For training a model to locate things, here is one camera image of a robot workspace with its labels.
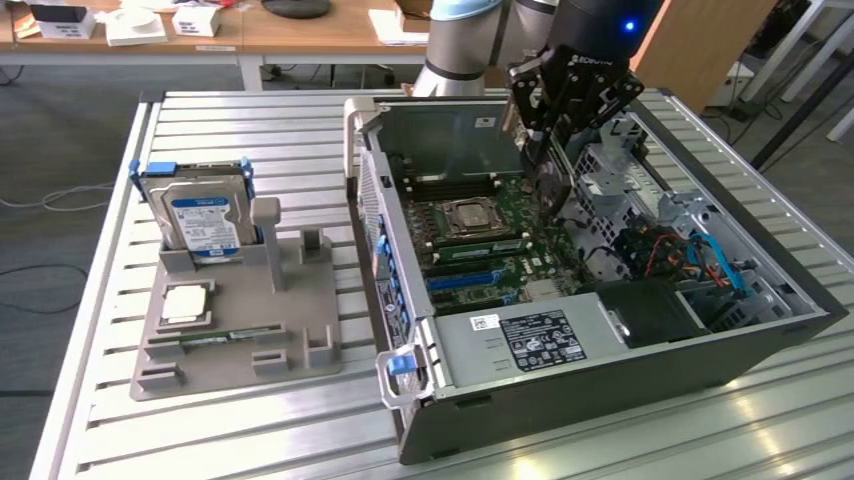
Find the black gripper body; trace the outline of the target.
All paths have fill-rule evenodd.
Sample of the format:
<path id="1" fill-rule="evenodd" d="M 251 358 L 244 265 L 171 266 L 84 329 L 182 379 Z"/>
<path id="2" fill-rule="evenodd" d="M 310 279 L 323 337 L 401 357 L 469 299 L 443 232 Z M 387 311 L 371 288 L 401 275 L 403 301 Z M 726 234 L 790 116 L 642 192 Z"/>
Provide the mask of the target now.
<path id="1" fill-rule="evenodd" d="M 663 2 L 657 0 L 559 1 L 539 54 L 546 75 L 571 67 L 623 74 Z"/>

